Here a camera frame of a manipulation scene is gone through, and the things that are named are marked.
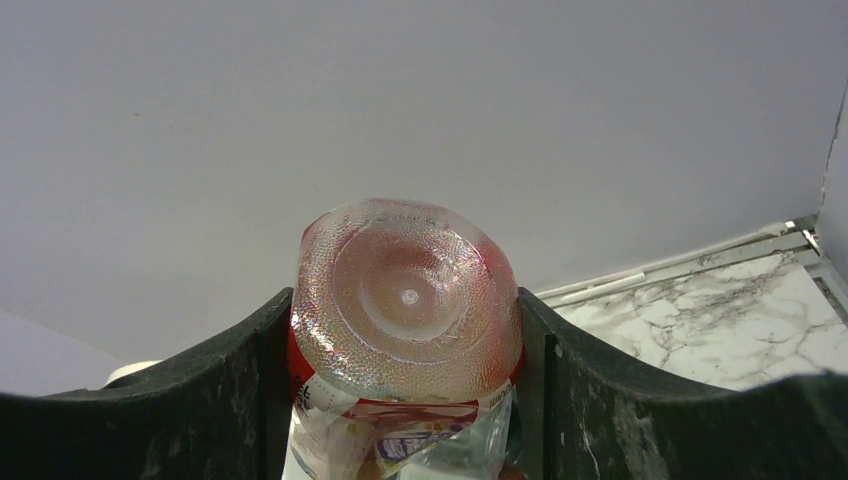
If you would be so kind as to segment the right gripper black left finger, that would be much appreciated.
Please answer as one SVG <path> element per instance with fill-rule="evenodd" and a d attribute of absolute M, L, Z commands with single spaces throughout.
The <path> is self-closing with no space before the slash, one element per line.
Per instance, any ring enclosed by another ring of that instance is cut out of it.
<path fill-rule="evenodd" d="M 99 390 L 1 397 L 5 479 L 279 479 L 292 292 Z"/>

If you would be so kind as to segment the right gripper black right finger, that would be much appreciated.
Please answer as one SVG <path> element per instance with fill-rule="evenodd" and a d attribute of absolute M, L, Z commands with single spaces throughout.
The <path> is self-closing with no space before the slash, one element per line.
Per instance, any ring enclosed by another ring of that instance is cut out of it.
<path fill-rule="evenodd" d="M 734 392 L 651 366 L 518 296 L 517 466 L 527 479 L 843 479 L 847 379 Z"/>

